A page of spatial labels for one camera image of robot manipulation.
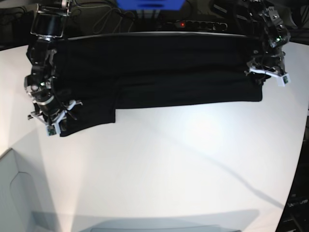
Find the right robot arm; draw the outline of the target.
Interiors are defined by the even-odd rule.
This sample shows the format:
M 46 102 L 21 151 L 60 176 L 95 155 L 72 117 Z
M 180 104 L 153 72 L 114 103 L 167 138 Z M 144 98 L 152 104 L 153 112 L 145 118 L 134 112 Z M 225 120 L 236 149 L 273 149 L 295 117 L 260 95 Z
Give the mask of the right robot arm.
M 39 3 L 30 31 L 31 35 L 36 36 L 36 42 L 27 51 L 32 67 L 30 75 L 24 80 L 24 89 L 35 107 L 29 118 L 41 121 L 52 134 L 66 129 L 67 117 L 76 119 L 71 109 L 79 104 L 76 100 L 63 103 L 54 88 L 57 78 L 54 56 L 57 50 L 53 43 L 63 38 L 71 8 L 71 0 Z

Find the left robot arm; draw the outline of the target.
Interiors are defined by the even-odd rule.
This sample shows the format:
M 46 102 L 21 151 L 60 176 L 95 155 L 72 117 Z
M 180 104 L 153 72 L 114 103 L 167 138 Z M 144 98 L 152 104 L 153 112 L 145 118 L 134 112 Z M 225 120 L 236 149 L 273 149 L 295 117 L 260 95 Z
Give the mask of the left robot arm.
M 282 47 L 290 32 L 274 6 L 265 0 L 212 0 L 210 9 L 225 19 L 233 20 L 239 32 L 261 43 L 247 62 L 248 73 L 264 74 L 278 80 L 288 78 Z

